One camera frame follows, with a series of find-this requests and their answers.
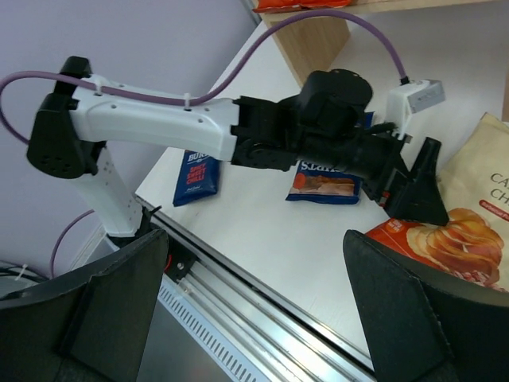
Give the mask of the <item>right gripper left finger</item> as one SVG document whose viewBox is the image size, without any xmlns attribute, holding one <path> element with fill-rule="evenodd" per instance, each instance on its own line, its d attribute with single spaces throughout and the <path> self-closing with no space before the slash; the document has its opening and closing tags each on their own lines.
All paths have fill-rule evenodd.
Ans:
<svg viewBox="0 0 509 382">
<path fill-rule="evenodd" d="M 3 381 L 135 381 L 169 248 L 162 230 L 1 298 Z"/>
</svg>

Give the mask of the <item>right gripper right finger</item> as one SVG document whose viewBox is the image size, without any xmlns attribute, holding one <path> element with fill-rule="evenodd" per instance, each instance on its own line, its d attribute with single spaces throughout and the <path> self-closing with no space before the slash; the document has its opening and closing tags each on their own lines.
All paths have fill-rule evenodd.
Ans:
<svg viewBox="0 0 509 382">
<path fill-rule="evenodd" d="M 398 254 L 361 232 L 344 261 L 378 381 L 506 381 L 508 294 Z"/>
</svg>

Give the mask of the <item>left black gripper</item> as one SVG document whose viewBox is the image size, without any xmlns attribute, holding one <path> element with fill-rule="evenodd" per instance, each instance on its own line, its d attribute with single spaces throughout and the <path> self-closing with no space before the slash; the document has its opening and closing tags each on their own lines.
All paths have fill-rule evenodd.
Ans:
<svg viewBox="0 0 509 382">
<path fill-rule="evenodd" d="M 398 177 L 405 143 L 388 134 L 356 134 L 339 140 L 337 168 L 362 179 L 363 190 L 387 215 L 399 220 L 445 226 L 449 215 L 437 187 L 437 160 L 441 142 L 426 137 L 409 178 Z"/>
</svg>

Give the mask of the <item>cassava chips bag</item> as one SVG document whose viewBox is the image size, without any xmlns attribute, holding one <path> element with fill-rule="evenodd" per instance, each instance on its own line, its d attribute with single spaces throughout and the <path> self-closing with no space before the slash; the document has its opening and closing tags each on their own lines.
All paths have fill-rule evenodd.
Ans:
<svg viewBox="0 0 509 382">
<path fill-rule="evenodd" d="M 322 8 L 342 8 L 349 6 L 351 0 L 259 0 L 255 13 L 283 13 Z"/>
<path fill-rule="evenodd" d="M 440 271 L 508 290 L 508 126 L 484 114 L 444 165 L 438 187 L 445 226 L 389 219 L 367 236 Z"/>
</svg>

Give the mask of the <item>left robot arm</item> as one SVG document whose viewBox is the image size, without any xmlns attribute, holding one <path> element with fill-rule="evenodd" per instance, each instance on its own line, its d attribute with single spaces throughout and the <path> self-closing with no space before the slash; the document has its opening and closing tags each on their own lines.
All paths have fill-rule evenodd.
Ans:
<svg viewBox="0 0 509 382">
<path fill-rule="evenodd" d="M 153 226 L 112 163 L 112 140 L 191 150 L 261 170 L 287 171 L 303 160 L 360 177 L 364 192 L 390 217 L 448 223 L 436 180 L 441 144 L 427 138 L 407 167 L 402 127 L 361 127 L 373 93 L 354 72 L 315 71 L 297 95 L 276 103 L 246 96 L 176 105 L 149 94 L 129 99 L 120 87 L 101 88 L 83 57 L 68 58 L 54 80 L 37 111 L 27 158 L 41 172 L 76 184 L 118 247 Z"/>
</svg>

